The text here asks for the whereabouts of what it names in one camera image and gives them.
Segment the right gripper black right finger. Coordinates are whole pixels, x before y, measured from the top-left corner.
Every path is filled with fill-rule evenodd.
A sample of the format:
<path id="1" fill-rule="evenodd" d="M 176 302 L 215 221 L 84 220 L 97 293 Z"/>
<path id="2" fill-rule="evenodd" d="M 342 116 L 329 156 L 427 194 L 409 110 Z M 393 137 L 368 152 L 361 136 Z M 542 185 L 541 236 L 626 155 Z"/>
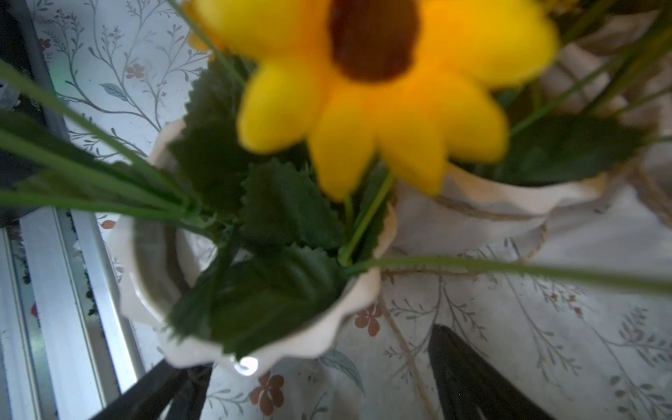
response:
<path id="1" fill-rule="evenodd" d="M 551 418 L 451 328 L 432 327 L 428 354 L 444 418 Z"/>

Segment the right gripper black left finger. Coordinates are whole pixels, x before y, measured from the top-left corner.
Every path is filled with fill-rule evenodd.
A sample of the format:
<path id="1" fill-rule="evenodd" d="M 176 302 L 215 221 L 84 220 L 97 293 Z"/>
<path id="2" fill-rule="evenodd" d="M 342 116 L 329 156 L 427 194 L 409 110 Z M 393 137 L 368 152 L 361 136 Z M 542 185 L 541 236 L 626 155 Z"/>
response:
<path id="1" fill-rule="evenodd" d="M 211 363 L 177 369 L 164 360 L 93 419 L 158 419 L 164 411 L 167 419 L 199 419 L 212 373 Z"/>

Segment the shelf pot four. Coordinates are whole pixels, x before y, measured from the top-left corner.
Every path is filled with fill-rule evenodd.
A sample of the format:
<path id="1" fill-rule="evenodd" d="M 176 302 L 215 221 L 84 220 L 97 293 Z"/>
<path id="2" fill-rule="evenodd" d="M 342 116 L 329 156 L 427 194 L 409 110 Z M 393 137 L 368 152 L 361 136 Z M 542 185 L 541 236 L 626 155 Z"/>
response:
<path id="1" fill-rule="evenodd" d="M 497 162 L 511 137 L 495 89 L 537 77 L 558 50 L 536 1 L 188 1 L 215 59 L 197 80 L 177 167 L 141 159 L 9 63 L 1 78 L 124 155 L 108 164 L 5 111 L 1 147 L 40 171 L 7 207 L 110 212 L 207 237 L 215 260 L 157 297 L 174 338 L 238 365 L 322 322 L 383 268 L 551 275 L 668 293 L 668 280 L 464 257 L 377 257 L 392 185 L 439 193 L 450 159 Z"/>

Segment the shelf pot one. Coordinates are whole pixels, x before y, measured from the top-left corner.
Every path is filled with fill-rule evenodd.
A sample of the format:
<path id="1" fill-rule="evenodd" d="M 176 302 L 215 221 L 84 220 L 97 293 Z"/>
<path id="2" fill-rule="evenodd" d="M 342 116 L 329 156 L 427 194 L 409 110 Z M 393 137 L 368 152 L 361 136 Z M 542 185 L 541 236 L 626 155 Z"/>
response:
<path id="1" fill-rule="evenodd" d="M 441 193 L 397 190 L 395 247 L 456 256 L 602 198 L 671 113 L 668 1 L 544 1 L 561 47 L 533 82 L 499 95 L 513 129 L 493 163 L 455 157 Z"/>

